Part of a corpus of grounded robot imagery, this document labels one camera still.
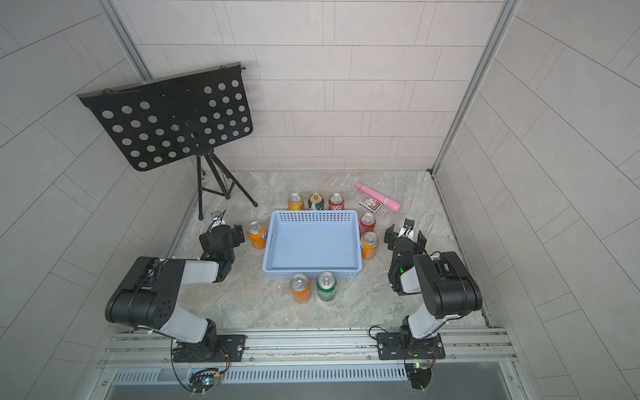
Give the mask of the orange can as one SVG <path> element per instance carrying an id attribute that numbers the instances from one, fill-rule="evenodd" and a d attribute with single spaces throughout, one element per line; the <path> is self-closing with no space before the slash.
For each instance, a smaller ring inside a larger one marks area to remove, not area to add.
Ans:
<path id="1" fill-rule="evenodd" d="M 292 211 L 304 210 L 304 201 L 299 193 L 292 193 L 288 198 L 288 209 Z"/>
<path id="2" fill-rule="evenodd" d="M 266 248 L 267 230 L 260 222 L 251 222 L 248 226 L 248 237 L 254 248 L 262 250 Z"/>
<path id="3" fill-rule="evenodd" d="M 306 303 L 311 299 L 310 281 L 306 275 L 301 273 L 294 275 L 289 286 L 296 303 Z"/>
<path id="4" fill-rule="evenodd" d="M 375 232 L 366 232 L 361 236 L 361 254 L 363 260 L 372 260 L 376 257 L 379 240 Z"/>

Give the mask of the red cola can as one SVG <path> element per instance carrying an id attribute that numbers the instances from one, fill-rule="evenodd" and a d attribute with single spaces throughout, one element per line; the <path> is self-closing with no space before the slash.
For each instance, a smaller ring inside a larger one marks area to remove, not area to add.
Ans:
<path id="1" fill-rule="evenodd" d="M 345 207 L 345 199 L 343 195 L 341 195 L 340 193 L 334 193 L 329 198 L 329 202 L 328 202 L 329 210 L 344 210 L 344 207 Z"/>

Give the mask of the green soda can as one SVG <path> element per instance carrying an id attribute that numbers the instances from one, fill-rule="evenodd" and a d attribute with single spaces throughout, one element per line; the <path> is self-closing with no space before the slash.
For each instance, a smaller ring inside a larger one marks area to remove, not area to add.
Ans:
<path id="1" fill-rule="evenodd" d="M 318 297 L 324 302 L 335 299 L 337 280 L 330 272 L 324 272 L 317 278 Z"/>

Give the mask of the green white beer can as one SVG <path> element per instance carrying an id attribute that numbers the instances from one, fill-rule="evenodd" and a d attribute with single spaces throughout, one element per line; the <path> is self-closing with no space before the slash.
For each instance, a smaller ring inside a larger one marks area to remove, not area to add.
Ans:
<path id="1" fill-rule="evenodd" d="M 310 210 L 324 210 L 324 197 L 320 193 L 312 193 L 308 198 L 308 208 Z"/>

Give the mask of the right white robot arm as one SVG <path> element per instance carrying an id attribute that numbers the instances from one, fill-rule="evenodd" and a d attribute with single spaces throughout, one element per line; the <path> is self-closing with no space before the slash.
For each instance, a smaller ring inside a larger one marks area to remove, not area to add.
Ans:
<path id="1" fill-rule="evenodd" d="M 399 329 L 404 351 L 426 346 L 446 323 L 482 308 L 480 288 L 457 253 L 428 254 L 425 236 L 419 232 L 418 239 L 412 240 L 409 228 L 398 233 L 393 226 L 387 228 L 383 242 L 392 251 L 391 289 L 400 296 L 419 294 L 423 299 Z"/>

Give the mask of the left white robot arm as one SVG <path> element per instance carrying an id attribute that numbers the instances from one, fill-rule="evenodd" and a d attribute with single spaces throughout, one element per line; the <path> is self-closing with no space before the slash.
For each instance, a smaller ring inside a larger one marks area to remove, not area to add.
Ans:
<path id="1" fill-rule="evenodd" d="M 219 224 L 199 240 L 199 259 L 138 258 L 107 301 L 106 320 L 153 330 L 179 343 L 210 340 L 214 323 L 180 307 L 178 295 L 186 286 L 225 280 L 235 261 L 234 250 L 245 238 L 240 225 Z"/>

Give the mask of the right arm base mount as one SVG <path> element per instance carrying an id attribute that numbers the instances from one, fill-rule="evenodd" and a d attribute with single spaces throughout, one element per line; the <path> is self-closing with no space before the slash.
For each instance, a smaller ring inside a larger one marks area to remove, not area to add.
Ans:
<path id="1" fill-rule="evenodd" d="M 435 360 L 446 358 L 443 340 L 437 333 L 435 336 L 416 339 L 402 326 L 398 331 L 381 329 L 373 334 L 373 326 L 369 330 L 369 336 L 376 341 L 378 356 L 381 360 Z"/>

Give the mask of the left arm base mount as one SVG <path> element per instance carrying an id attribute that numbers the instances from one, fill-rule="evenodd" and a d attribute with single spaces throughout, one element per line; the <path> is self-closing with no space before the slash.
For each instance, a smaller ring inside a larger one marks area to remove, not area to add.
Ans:
<path id="1" fill-rule="evenodd" d="M 218 342 L 213 347 L 210 347 L 206 341 L 177 342 L 171 355 L 175 363 L 223 363 L 226 361 L 237 363 L 242 360 L 246 340 L 246 335 L 231 334 L 219 335 Z"/>

